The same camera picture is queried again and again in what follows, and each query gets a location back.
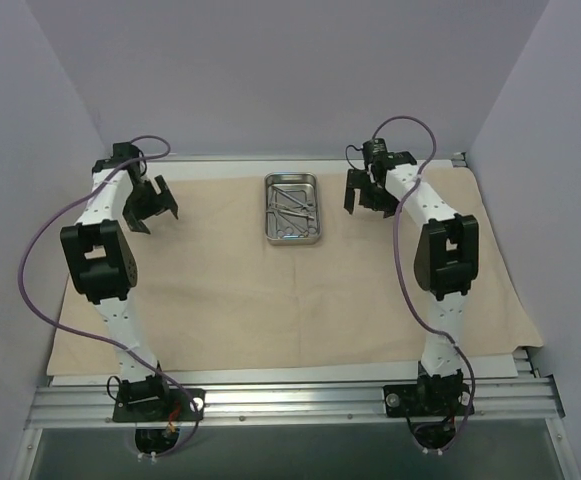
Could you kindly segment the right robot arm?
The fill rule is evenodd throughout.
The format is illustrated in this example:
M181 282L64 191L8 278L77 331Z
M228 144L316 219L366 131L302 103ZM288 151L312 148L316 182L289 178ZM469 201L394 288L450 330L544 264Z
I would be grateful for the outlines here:
M397 278L406 306L425 331L419 361L419 383L414 400L425 412L439 411L450 400L453 387L463 393L467 380L474 379L460 351L463 310L479 269L479 223L473 215L462 215L424 179L408 152L390 152L382 138L358 147L364 166L347 172L344 209L353 213L359 205L386 218L395 218L393 249ZM408 215L419 228L413 272L425 293L427 312L416 311L410 297L400 255L401 217Z

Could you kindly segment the beige surgical wrap cloth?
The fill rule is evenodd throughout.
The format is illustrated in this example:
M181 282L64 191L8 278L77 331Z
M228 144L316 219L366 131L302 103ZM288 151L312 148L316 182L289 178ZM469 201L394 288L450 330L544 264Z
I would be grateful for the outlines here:
M264 234L262 177L175 181L179 218L127 239L138 264L142 331L169 371L293 368L417 360L424 331L406 306L393 249L395 220L344 210L345 178L318 179L322 235L273 246ZM419 230L401 218L400 255L416 311Z

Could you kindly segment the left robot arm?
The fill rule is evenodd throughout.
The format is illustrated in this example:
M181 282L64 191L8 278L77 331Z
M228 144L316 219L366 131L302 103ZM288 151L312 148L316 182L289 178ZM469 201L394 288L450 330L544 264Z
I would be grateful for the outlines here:
M116 402L149 419L164 417L172 405L160 363L148 346L135 305L138 266L125 229L148 234L145 221L179 207L163 176L150 178L147 159L134 140L115 143L112 155L92 168L93 196L60 241L73 286L101 316L117 355Z

